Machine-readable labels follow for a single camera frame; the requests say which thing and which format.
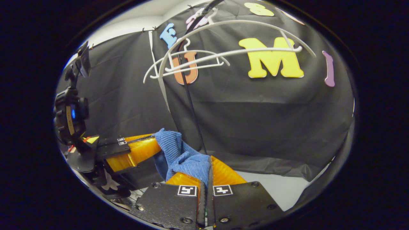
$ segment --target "foam letter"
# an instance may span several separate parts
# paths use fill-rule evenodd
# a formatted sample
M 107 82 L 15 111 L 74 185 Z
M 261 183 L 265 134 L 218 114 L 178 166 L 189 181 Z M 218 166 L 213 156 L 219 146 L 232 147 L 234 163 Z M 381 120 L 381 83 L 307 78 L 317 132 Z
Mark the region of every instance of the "foam letter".
M 260 4 L 247 2 L 244 4 L 244 6 L 249 8 L 250 11 L 254 14 L 257 14 L 260 16 L 274 16 L 273 12 L 266 9 L 265 6 L 262 6 Z
M 194 61 L 195 55 L 196 55 L 196 52 L 187 52 L 184 54 L 184 58 L 186 58 L 188 62 Z M 179 59 L 177 57 L 173 58 L 172 62 L 173 62 L 174 67 L 180 66 Z M 189 68 L 196 68 L 196 67 L 197 67 L 196 63 L 189 65 Z M 186 77 L 186 83 L 188 84 L 193 83 L 198 77 L 198 70 L 197 69 L 190 70 L 190 74 L 185 77 Z M 184 85 L 181 72 L 175 73 L 175 79 L 179 84 Z
M 334 81 L 334 65 L 333 65 L 333 59 L 331 55 L 329 55 L 327 52 L 323 51 L 322 54 L 325 57 L 325 60 L 327 61 L 327 77 L 325 78 L 325 84 L 334 87 L 335 86 L 335 81 Z
M 291 44 L 291 48 L 294 46 L 294 41 L 288 39 Z M 246 49 L 255 49 L 266 47 L 262 42 L 256 38 L 245 38 L 239 41 L 239 46 Z M 287 42 L 283 37 L 278 37 L 274 40 L 275 48 L 289 48 Z M 291 51 L 257 51 L 249 52 L 249 61 L 251 70 L 249 71 L 249 77 L 259 78 L 267 76 L 267 71 L 262 69 L 261 62 L 267 67 L 271 75 L 276 76 L 280 67 L 280 63 L 283 62 L 283 69 L 281 75 L 284 77 L 303 77 L 304 72 L 300 69 L 297 56 L 295 52 Z
M 170 49 L 171 46 L 175 44 L 177 39 L 176 37 L 172 37 L 176 35 L 176 31 L 172 29 L 173 26 L 174 26 L 173 23 L 169 23 L 166 26 L 165 30 L 159 36 L 160 39 L 163 39 L 166 42 L 166 44 L 168 44 L 168 49 Z

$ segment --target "wire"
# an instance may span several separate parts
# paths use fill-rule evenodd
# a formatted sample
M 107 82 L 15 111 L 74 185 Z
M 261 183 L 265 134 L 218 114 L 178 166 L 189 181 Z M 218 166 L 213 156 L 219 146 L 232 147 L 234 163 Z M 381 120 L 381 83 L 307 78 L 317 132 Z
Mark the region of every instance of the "wire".
M 194 29 L 195 26 L 200 22 L 200 20 L 201 20 L 205 15 L 208 14 L 209 10 L 212 9 L 212 8 L 214 8 L 216 5 L 218 5 L 218 4 L 219 4 L 220 2 L 222 2 L 222 1 L 224 1 L 224 0 L 213 0 L 211 3 L 209 3 L 209 4 L 205 7 L 205 9 L 202 11 L 202 13 L 193 21 L 193 23 L 192 23 L 192 24 L 190 25 L 190 27 L 187 29 L 185 35 L 188 34 L 188 33 L 190 33 L 191 31 L 193 31 L 193 29 Z M 180 49 L 182 48 L 183 43 L 184 43 L 184 41 L 179 44 L 178 52 L 179 52 Z M 180 56 L 180 54 L 178 54 L 178 59 L 179 59 L 179 63 L 182 63 L 182 57 Z M 189 101 L 190 109 L 191 109 L 191 111 L 192 111 L 193 119 L 194 119 L 195 126 L 196 126 L 196 129 L 197 129 L 198 134 L 199 134 L 199 138 L 200 138 L 200 140 L 202 141 L 202 146 L 203 146 L 204 153 L 205 153 L 206 155 L 208 155 L 208 154 L 207 154 L 207 151 L 206 151 L 205 143 L 204 143 L 204 141 L 203 141 L 202 133 L 201 133 L 201 131 L 200 131 L 199 122 L 198 122 L 198 119 L 197 119 L 197 117 L 196 117 L 195 109 L 194 109 L 194 107 L 193 107 L 193 102 L 192 102 L 192 98 L 191 98 L 191 96 L 190 96 L 189 86 L 187 85 L 186 76 L 185 76 L 184 72 L 180 72 L 180 73 L 182 74 L 182 79 L 183 79 L 183 84 L 184 84 L 183 86 L 184 86 L 184 88 L 185 88 L 185 90 L 186 90 L 187 99 L 188 99 L 188 101 Z

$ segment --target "white floor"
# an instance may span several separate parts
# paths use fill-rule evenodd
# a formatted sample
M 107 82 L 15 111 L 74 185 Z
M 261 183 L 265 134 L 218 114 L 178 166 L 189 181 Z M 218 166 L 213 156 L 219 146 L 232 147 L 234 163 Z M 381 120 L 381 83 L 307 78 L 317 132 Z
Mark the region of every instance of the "white floor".
M 319 178 L 327 167 L 328 165 L 311 182 L 299 177 L 236 172 L 247 182 L 260 182 L 280 208 L 286 211 L 295 205 L 304 189 Z

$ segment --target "white wall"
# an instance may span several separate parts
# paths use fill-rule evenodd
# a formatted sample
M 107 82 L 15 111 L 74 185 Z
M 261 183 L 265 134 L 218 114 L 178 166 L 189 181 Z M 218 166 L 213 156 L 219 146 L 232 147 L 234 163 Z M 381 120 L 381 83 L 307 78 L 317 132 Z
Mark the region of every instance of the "white wall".
M 151 0 L 127 10 L 96 30 L 86 41 L 90 47 L 106 40 L 134 32 L 151 30 L 152 27 L 189 8 L 209 0 Z M 72 56 L 67 66 L 77 55 Z

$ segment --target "black bracket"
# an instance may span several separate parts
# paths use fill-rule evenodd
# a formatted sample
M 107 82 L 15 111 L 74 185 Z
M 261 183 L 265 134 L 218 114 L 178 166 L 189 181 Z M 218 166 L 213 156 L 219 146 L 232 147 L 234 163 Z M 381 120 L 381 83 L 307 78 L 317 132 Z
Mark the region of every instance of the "black bracket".
M 75 150 L 71 150 L 67 154 L 67 163 L 68 165 L 77 170 L 78 172 L 91 172 L 95 168 L 95 152 L 97 149 L 98 145 L 98 140 L 93 142 L 92 144 L 89 142 L 85 142 L 87 146 L 91 148 L 90 151 L 87 151 L 86 153 L 79 153 L 78 150 L 75 148 Z
M 130 213 L 159 227 L 195 230 L 197 191 L 196 196 L 193 192 L 190 195 L 180 195 L 183 191 L 181 186 L 153 182 L 131 208 Z
M 118 138 L 101 139 L 97 148 L 97 160 L 103 160 L 117 155 L 130 153 L 130 148 L 125 138 L 119 136 Z
M 257 181 L 214 188 L 216 230 L 255 229 L 284 216 Z

